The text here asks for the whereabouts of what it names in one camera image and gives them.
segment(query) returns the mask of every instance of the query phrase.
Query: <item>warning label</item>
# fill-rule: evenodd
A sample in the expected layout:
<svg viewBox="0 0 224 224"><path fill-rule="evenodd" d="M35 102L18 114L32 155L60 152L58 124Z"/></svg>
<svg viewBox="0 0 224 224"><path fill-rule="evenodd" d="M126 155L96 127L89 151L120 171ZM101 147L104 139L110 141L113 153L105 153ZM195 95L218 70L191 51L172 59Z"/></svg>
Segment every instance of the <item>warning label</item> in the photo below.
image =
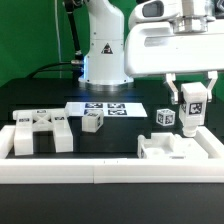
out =
<svg viewBox="0 0 224 224"><path fill-rule="evenodd" d="M104 49L102 50L101 54L113 54L110 45L107 43Z"/></svg>

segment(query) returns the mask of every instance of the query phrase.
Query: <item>white cube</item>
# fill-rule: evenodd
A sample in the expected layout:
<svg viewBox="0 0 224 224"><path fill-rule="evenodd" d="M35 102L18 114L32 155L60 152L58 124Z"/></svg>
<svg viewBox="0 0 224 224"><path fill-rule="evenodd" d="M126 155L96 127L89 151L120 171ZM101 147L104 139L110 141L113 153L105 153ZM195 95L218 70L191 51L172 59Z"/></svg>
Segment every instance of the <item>white cube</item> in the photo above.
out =
<svg viewBox="0 0 224 224"><path fill-rule="evenodd" d="M169 109L157 110L156 123L162 126L174 125L175 112Z"/></svg>
<svg viewBox="0 0 224 224"><path fill-rule="evenodd" d="M104 113L102 110L90 110L82 117L82 131L97 132L103 125Z"/></svg>

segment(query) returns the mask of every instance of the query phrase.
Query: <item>black table surface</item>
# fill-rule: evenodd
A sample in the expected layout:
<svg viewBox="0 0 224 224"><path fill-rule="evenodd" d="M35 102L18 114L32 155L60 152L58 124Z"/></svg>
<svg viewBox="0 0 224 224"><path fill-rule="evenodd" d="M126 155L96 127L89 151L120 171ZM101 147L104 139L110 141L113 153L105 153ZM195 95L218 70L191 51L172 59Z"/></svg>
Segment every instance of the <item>black table surface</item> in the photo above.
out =
<svg viewBox="0 0 224 224"><path fill-rule="evenodd" d="M15 157L12 150L7 158L137 158L138 135L182 135L178 106L170 104L167 89L161 81L145 80L106 93L79 89L70 79L14 79L0 88L0 128L15 124L14 110L63 108L67 102L142 103L148 117L105 117L95 134L81 131L81 117L70 117L74 152L56 154L47 132L35 134L34 155ZM164 108L177 113L175 125L156 123L156 110ZM205 119L222 142L223 111L224 103L214 96ZM223 192L218 183L0 185L1 223L224 223Z"/></svg>

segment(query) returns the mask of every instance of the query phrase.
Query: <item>green backdrop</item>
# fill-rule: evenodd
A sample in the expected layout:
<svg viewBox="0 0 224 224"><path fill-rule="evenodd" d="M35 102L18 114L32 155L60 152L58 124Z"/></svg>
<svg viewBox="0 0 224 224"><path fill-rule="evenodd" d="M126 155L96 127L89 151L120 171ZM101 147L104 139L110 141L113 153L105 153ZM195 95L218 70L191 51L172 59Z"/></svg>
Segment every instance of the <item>green backdrop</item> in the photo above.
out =
<svg viewBox="0 0 224 224"><path fill-rule="evenodd" d="M70 61L73 59L74 51L62 2L62 0L57 1L62 61ZM128 17L136 1L110 0L110 2L121 9L125 15L126 38L129 32ZM59 61L54 4L54 0L0 1L0 86L10 79L25 77L40 66ZM81 48L85 54L89 49L89 22L86 7L75 11L75 19ZM43 75L59 77L58 73ZM200 81L201 76L184 77L184 79ZM220 75L214 92L222 99L224 99L223 89L223 77Z"/></svg>

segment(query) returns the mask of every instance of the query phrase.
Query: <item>printed marker sheet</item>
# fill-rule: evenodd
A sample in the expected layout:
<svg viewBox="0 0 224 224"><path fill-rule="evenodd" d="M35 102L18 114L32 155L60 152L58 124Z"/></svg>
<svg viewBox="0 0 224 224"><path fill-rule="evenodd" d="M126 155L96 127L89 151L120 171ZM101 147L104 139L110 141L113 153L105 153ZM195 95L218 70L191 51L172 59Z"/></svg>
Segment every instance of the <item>printed marker sheet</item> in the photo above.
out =
<svg viewBox="0 0 224 224"><path fill-rule="evenodd" d="M105 117L147 117L141 103L68 102L69 116L84 116L90 110L103 110Z"/></svg>

